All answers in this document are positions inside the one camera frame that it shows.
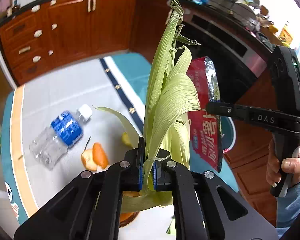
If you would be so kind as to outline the right forearm blue sleeve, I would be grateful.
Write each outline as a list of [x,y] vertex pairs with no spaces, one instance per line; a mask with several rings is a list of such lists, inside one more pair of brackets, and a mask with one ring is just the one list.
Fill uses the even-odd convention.
[[300,213],[300,182],[291,187],[285,197],[277,198],[276,230],[280,237],[290,228]]

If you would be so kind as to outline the right hand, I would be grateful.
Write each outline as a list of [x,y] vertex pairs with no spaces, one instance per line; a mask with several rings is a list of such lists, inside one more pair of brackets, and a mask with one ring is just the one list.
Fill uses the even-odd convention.
[[300,183],[300,149],[296,158],[287,158],[280,163],[274,152],[274,141],[269,143],[269,155],[267,162],[266,180],[267,183],[273,187],[281,181],[281,174],[279,169],[287,174],[292,174],[291,186]]

